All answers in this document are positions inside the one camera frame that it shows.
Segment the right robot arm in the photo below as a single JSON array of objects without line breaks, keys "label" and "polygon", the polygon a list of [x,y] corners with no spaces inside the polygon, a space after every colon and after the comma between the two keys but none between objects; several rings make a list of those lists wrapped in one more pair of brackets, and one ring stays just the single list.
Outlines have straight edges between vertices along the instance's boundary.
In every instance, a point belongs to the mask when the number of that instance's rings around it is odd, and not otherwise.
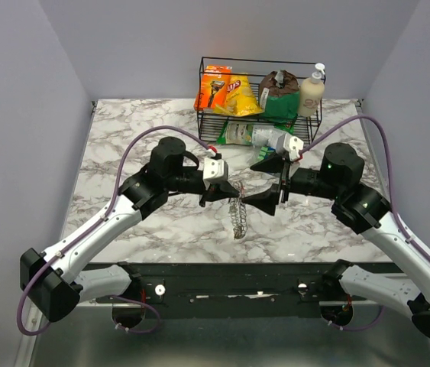
[{"label": "right robot arm", "polygon": [[279,174],[280,180],[246,196],[243,203],[272,216],[291,193],[333,200],[336,219],[386,253],[409,280],[394,281],[338,260],[322,275],[323,294],[332,300],[348,294],[374,301],[409,318],[430,339],[430,251],[414,248],[410,233],[396,223],[390,202],[361,183],[364,159],[350,145],[333,143],[325,149],[319,170],[298,168],[291,174],[289,167],[288,154],[277,152],[253,164],[251,170]]}]

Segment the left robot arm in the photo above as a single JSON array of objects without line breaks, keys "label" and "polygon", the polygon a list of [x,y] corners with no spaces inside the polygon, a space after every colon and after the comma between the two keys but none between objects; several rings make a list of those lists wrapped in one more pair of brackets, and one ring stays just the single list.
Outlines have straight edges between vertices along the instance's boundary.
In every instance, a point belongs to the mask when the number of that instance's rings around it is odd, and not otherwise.
[{"label": "left robot arm", "polygon": [[220,154],[200,162],[175,137],[161,138],[150,160],[115,188],[110,201],[62,242],[20,257],[20,286],[50,321],[67,316],[77,304],[116,295],[124,302],[139,295],[139,283],[124,265],[99,271],[87,264],[127,229],[161,208],[172,193],[195,194],[199,204],[237,198]]}]

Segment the black key tag with key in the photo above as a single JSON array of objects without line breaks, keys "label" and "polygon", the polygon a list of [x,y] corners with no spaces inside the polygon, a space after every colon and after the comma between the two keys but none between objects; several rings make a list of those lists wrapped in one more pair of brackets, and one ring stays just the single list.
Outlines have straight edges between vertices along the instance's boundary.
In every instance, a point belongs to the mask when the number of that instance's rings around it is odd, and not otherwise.
[{"label": "black key tag with key", "polygon": [[236,188],[238,189],[238,192],[239,192],[238,199],[242,201],[242,199],[245,197],[245,188],[243,183],[241,181],[238,181],[236,183]]}]

